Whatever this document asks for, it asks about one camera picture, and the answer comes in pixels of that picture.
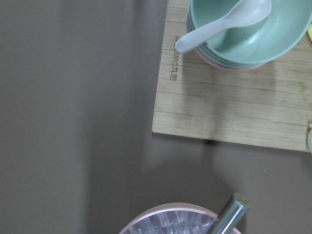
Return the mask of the bamboo cutting board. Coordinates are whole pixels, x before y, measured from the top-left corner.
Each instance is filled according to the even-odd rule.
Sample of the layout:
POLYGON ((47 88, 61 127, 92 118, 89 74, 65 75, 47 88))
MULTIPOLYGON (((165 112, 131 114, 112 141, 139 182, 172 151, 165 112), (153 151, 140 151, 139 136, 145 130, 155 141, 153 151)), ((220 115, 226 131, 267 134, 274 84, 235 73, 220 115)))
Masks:
POLYGON ((216 69, 174 43, 186 32, 187 1, 167 4, 152 131, 307 151, 312 128, 312 43, 246 71, 216 69))

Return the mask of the white plastic spoon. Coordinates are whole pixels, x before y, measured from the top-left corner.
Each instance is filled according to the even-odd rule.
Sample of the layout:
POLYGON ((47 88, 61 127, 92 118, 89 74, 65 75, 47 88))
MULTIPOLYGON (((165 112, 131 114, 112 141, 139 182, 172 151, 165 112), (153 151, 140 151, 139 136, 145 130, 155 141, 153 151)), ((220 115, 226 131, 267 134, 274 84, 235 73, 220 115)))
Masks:
POLYGON ((272 7, 270 0, 240 0, 223 17, 190 31, 178 39, 175 50, 185 54, 227 29, 254 25, 264 20, 272 7))

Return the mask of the green stacked bowl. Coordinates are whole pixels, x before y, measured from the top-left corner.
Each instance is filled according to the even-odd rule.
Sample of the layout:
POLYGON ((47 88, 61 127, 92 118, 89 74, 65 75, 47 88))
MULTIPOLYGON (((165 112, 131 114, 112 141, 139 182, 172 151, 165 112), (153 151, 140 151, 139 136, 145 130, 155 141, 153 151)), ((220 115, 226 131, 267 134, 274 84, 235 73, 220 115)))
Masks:
POLYGON ((311 0, 273 0, 262 21, 227 29, 207 40, 196 51, 214 66, 249 69, 290 51, 312 21, 311 0))

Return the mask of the pink stacked bowl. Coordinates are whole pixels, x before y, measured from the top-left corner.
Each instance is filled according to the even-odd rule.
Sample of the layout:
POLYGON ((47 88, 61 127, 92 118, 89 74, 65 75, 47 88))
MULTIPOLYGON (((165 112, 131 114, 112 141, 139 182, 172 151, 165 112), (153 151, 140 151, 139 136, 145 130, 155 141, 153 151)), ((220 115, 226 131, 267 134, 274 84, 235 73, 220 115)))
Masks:
POLYGON ((210 59, 205 57, 197 48, 195 48, 194 51, 197 53, 197 55, 203 61, 205 61, 210 66, 212 66, 214 68, 217 68, 217 69, 225 70, 225 71, 249 71, 249 70, 256 69, 256 68, 259 68, 259 67, 263 66, 263 64, 261 64, 261 65, 257 65, 257 66, 251 67, 251 68, 232 68, 232 67, 227 67, 227 66, 223 66, 223 65, 220 65, 218 63, 215 63, 215 62, 211 61, 210 59))

